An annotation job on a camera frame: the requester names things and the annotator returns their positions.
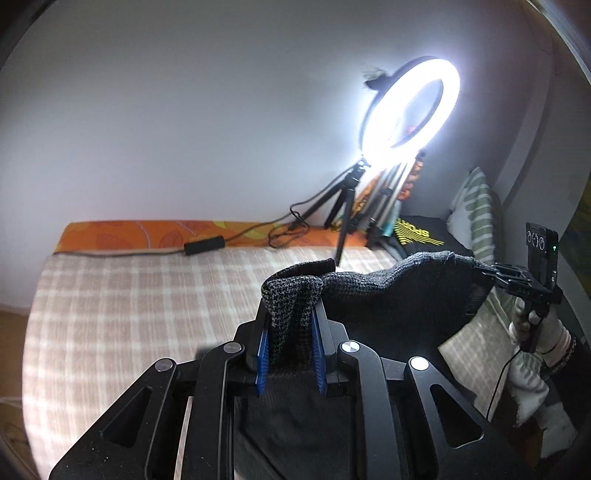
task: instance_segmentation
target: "black fabric with yellow print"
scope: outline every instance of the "black fabric with yellow print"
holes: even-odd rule
[[[394,226],[394,234],[388,241],[403,257],[417,252],[450,251],[473,257],[448,231],[440,218],[401,215]]]

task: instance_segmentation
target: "black cable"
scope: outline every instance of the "black cable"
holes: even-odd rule
[[[93,258],[112,258],[112,257],[145,257],[150,255],[174,255],[184,252],[184,249],[178,248],[168,252],[162,252],[160,249],[155,249],[148,252],[126,252],[118,254],[116,252],[111,254],[94,254],[93,252],[54,252],[53,255],[67,255],[68,257],[93,257]]]
[[[235,240],[236,238],[254,230],[255,228],[259,228],[261,226],[265,226],[265,225],[272,225],[273,223],[278,223],[281,222],[282,220],[285,220],[286,218],[293,216],[298,223],[301,225],[302,228],[300,228],[299,230],[293,230],[293,231],[289,231],[289,230],[285,230],[284,232],[281,233],[276,233],[277,230],[279,230],[280,228],[288,228],[288,226],[286,225],[277,225],[273,228],[271,228],[271,230],[269,230],[269,233],[267,234],[267,242],[269,247],[271,248],[283,248],[286,245],[288,245],[289,243],[293,242],[293,240],[296,240],[298,238],[303,237],[304,235],[306,235],[309,231],[310,231],[310,225],[306,222],[306,220],[304,220],[304,218],[300,215],[300,212],[294,210],[295,207],[300,206],[300,205],[305,205],[306,203],[310,203],[312,200],[316,200],[320,195],[322,195],[323,193],[325,193],[329,188],[333,187],[333,185],[335,185],[335,183],[337,183],[337,181],[340,180],[340,178],[345,175],[346,173],[350,172],[351,169],[354,168],[356,164],[351,165],[349,167],[347,167],[345,170],[343,170],[341,173],[339,173],[335,178],[333,178],[321,191],[319,191],[318,193],[314,194],[312,197],[310,197],[307,200],[304,200],[303,202],[297,202],[297,203],[292,203],[290,205],[290,211],[289,213],[286,213],[285,215],[283,215],[282,217],[276,218],[275,220],[271,220],[270,222],[263,222],[263,223],[257,223],[256,225],[253,225],[249,228],[244,229],[242,232],[237,233],[236,235],[232,235],[230,238],[226,239],[226,243],[231,242],[232,240]],[[278,238],[281,238],[282,236],[289,236],[290,239],[277,245],[275,243],[275,241]]]
[[[488,421],[490,421],[490,419],[488,418],[488,415],[491,412],[492,403],[495,401],[496,391],[498,390],[499,384],[501,383],[501,378],[503,378],[503,373],[505,373],[505,368],[507,368],[507,366],[515,359],[515,357],[517,355],[519,355],[519,353],[521,353],[521,349],[517,350],[515,355],[513,355],[511,358],[509,358],[509,360],[507,360],[506,364],[503,365],[503,368],[501,369],[501,374],[499,375],[499,380],[496,381],[495,391],[492,393],[491,403],[488,405],[488,409],[486,411],[486,419]]]

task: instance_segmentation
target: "bracelet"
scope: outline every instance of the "bracelet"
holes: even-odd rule
[[[561,358],[561,360],[548,371],[549,376],[556,375],[558,372],[560,372],[564,368],[564,366],[570,360],[570,357],[573,356],[573,352],[574,352],[574,349],[576,348],[576,346],[577,346],[577,339],[574,335],[571,335],[569,349],[567,350],[566,354]]]

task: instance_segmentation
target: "gray knitted cloth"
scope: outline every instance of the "gray knitted cloth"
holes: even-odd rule
[[[309,315],[322,298],[330,320],[349,337],[392,360],[435,353],[476,313],[490,286],[472,281],[474,266],[452,252],[419,253],[369,274],[335,272],[332,259],[293,265],[261,287],[271,313],[272,369],[307,368],[311,359]]]
[[[320,298],[327,317],[343,323],[351,339],[393,360],[424,356],[453,381],[437,347],[488,295],[491,285],[473,282],[475,266],[489,268],[451,252],[419,253],[370,274],[336,272],[334,261],[324,260],[268,278],[261,294],[272,319],[269,376],[262,397],[237,403],[241,474],[247,480],[349,477],[350,401],[322,397],[311,373],[309,315]]]

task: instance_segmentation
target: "orange leaf pattern fabric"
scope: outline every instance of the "orange leaf pattern fabric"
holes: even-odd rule
[[[232,235],[256,222],[220,222],[212,220],[116,220],[76,222],[61,235],[56,252],[100,250],[144,250],[182,248],[186,242],[222,235]],[[233,240],[229,247],[265,247],[271,225],[265,225]],[[312,227],[310,232],[290,243],[294,247],[335,247],[339,233]],[[359,232],[347,237],[347,246],[363,247],[365,238]]]

